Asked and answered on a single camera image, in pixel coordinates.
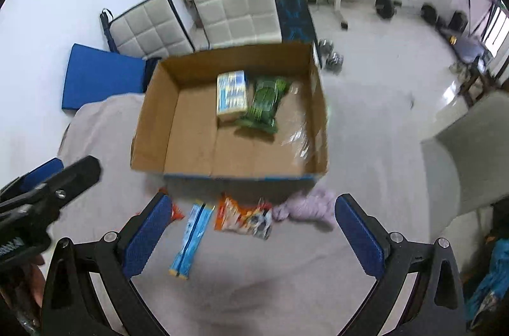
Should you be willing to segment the person left hand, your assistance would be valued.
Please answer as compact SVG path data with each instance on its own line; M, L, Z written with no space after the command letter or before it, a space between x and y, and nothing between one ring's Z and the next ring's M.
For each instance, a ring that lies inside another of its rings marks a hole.
M44 264L44 258L41 254L39 254L30 259L28 263L25 263L23 266L23 272L30 289L30 294L39 308L42 307L44 288L46 284L46 279L40 269L40 267Z

